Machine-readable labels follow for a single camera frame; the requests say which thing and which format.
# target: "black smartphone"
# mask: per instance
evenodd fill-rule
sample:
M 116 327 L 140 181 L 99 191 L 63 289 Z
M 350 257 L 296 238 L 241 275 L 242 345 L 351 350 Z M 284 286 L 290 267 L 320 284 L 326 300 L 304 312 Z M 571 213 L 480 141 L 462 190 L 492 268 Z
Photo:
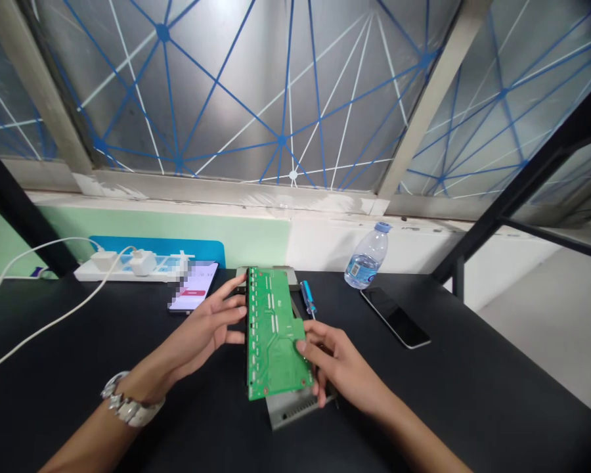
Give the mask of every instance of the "black smartphone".
M 370 307 L 383 319 L 383 322 L 406 348 L 414 349 L 431 342 L 431 338 L 383 289 L 374 287 L 360 292 Z

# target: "silver watch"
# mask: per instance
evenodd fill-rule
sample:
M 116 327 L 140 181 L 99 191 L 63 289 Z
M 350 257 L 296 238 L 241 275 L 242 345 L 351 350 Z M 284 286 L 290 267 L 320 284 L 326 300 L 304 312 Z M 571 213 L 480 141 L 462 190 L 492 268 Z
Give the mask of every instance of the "silver watch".
M 124 397 L 122 393 L 116 394 L 116 388 L 118 387 L 119 381 L 128 374 L 129 371 L 121 371 L 107 381 L 100 396 L 103 399 L 110 400 L 108 409 L 114 409 L 116 411 L 114 414 L 128 426 L 144 427 L 151 422 L 151 419 L 153 419 L 160 411 L 164 405 L 165 399 L 158 404 L 143 404 L 130 397 Z

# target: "bottle label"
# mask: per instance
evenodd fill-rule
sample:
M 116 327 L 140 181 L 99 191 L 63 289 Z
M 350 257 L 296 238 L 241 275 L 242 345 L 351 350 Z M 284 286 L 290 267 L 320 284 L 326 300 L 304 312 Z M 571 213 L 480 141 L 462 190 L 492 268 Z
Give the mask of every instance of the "bottle label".
M 376 276 L 376 269 L 367 268 L 355 261 L 350 268 L 350 275 L 361 282 L 372 282 Z

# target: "water bottle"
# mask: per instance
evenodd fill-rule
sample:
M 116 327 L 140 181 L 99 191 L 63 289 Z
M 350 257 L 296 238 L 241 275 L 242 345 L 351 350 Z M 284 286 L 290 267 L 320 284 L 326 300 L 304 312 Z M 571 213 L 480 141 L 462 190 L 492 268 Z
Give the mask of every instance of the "water bottle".
M 387 232 L 390 226 L 379 222 L 355 248 L 343 278 L 355 289 L 370 286 L 387 253 Z

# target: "power strip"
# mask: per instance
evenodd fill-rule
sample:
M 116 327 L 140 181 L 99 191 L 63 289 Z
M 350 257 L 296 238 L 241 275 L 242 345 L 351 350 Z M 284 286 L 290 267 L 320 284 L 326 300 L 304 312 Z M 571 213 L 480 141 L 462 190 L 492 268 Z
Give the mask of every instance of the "power strip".
M 108 281 L 131 281 L 131 282 L 177 282 L 188 269 L 188 259 L 194 255 L 170 255 L 156 256 L 156 267 L 146 276 L 136 276 L 129 260 L 132 255 L 120 257 L 118 266 L 110 273 Z M 107 271 L 101 271 L 91 259 L 79 266 L 74 275 L 79 281 L 102 281 Z

